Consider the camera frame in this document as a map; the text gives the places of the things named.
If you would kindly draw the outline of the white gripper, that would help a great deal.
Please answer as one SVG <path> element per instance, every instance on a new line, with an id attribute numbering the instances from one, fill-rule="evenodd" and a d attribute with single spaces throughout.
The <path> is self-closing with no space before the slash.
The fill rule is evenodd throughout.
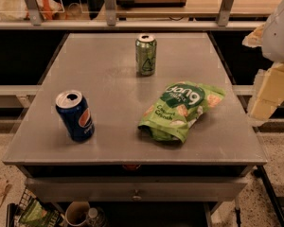
<path id="1" fill-rule="evenodd" d="M 273 61 L 268 70 L 259 69 L 248 103 L 248 115 L 256 121 L 267 121 L 284 101 L 284 0 L 268 17 L 244 37 L 247 47 L 261 47 L 264 58 Z"/>

